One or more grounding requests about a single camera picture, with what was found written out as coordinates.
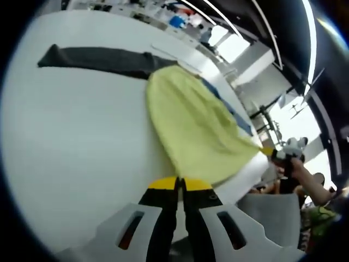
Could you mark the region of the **person's right hand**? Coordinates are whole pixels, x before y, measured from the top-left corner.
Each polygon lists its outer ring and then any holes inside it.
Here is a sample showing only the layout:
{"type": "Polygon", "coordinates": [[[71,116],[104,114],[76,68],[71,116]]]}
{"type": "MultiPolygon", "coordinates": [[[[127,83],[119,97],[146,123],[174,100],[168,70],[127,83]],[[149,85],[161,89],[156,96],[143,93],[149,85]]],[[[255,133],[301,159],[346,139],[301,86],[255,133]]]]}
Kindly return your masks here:
{"type": "Polygon", "coordinates": [[[304,164],[304,158],[288,157],[282,161],[281,173],[285,177],[292,177],[304,164]]]}

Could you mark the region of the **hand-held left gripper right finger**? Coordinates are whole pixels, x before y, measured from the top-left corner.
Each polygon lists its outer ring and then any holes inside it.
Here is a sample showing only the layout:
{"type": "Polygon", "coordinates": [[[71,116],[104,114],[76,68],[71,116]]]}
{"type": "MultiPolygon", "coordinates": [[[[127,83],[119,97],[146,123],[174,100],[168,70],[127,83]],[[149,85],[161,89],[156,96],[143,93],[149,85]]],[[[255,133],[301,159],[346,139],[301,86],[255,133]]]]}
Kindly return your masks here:
{"type": "Polygon", "coordinates": [[[270,240],[262,224],[235,205],[224,205],[213,187],[184,178],[185,226],[195,261],[300,261],[304,253],[270,240]]]}

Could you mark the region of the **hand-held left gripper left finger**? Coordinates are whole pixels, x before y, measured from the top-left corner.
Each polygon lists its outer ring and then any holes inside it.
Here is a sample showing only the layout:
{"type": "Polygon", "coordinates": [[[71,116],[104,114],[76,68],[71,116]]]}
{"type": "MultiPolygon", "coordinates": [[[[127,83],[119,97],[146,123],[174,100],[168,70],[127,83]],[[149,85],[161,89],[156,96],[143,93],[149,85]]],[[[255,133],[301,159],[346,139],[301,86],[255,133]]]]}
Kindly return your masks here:
{"type": "Polygon", "coordinates": [[[59,261],[167,261],[176,228],[179,178],[152,182],[137,204],[127,204],[86,244],[59,253],[59,261]]]}

